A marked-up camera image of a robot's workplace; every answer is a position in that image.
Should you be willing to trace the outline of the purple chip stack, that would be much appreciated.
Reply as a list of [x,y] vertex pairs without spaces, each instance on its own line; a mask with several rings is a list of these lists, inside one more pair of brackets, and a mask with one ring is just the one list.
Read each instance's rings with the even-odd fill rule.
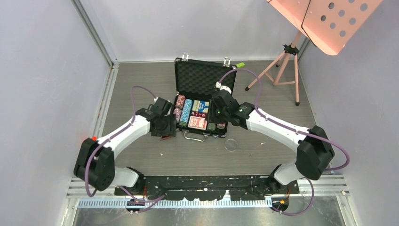
[[178,123],[180,121],[180,118],[181,118],[182,109],[175,108],[174,111],[173,111],[173,114],[176,117],[176,123]]

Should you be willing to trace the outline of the red playing card deck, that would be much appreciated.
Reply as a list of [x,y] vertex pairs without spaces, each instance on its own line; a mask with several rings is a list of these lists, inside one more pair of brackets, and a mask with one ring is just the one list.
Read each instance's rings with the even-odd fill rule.
[[192,129],[205,130],[207,128],[207,120],[202,117],[191,116],[189,118],[187,127]]

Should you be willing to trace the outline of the light blue chip row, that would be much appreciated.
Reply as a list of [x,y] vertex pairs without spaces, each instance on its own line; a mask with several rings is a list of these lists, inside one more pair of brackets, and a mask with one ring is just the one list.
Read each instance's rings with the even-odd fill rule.
[[179,126],[186,127],[190,117],[193,101],[191,99],[185,99],[184,106],[180,115]]

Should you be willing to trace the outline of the clear round disc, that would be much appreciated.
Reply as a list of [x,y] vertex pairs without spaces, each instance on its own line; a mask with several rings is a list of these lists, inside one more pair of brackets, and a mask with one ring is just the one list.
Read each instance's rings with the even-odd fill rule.
[[238,148],[238,142],[233,138],[229,138],[225,141],[224,147],[228,152],[234,152]]

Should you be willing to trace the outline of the black poker set case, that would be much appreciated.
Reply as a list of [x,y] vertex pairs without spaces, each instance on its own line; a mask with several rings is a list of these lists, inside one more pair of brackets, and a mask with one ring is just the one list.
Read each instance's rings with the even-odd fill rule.
[[[187,54],[183,54],[182,57],[177,57],[174,60],[175,68],[175,81],[176,81],[176,97],[174,104],[176,104],[176,98],[178,95],[184,95],[185,99],[201,100],[210,102],[212,95],[217,92],[215,84],[217,81],[221,81],[222,85],[228,86],[231,90],[234,90],[234,84],[236,79],[236,69],[233,64],[230,63],[229,58],[225,58],[224,62],[216,63],[209,61],[201,61],[195,59],[189,59]],[[207,113],[207,125],[209,122],[209,112]],[[188,133],[200,134],[204,137],[217,137],[225,138],[227,135],[228,123],[224,129],[218,129],[215,131],[192,129],[189,127],[179,126],[176,124],[176,129],[187,135]]]

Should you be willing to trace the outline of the red black triangle dealer button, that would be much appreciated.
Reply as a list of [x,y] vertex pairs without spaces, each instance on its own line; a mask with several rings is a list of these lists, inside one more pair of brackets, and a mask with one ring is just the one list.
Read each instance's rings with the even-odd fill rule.
[[166,140],[166,139],[170,139],[170,138],[172,138],[172,136],[162,136],[162,137],[161,137],[161,141],[162,141],[162,140]]

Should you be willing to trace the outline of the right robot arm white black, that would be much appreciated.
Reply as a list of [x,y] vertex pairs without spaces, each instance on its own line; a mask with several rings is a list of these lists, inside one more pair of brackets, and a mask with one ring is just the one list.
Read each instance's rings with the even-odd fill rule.
[[274,193],[281,193],[289,183],[301,178],[318,180],[335,155],[324,129],[319,126],[311,129],[295,126],[251,103],[239,104],[225,90],[214,93],[211,101],[216,107],[216,118],[264,134],[295,152],[293,163],[278,165],[266,178],[266,187]]

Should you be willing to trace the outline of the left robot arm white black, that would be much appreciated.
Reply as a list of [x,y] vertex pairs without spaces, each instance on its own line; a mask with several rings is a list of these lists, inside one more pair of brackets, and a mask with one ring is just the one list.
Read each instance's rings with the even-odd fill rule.
[[122,186],[133,195],[140,194],[144,190],[143,174],[132,167],[117,167],[115,159],[130,144],[147,134],[153,137],[176,135],[176,116],[170,101],[157,97],[154,104],[136,111],[112,133],[99,139],[85,139],[73,169],[74,175],[97,191]]

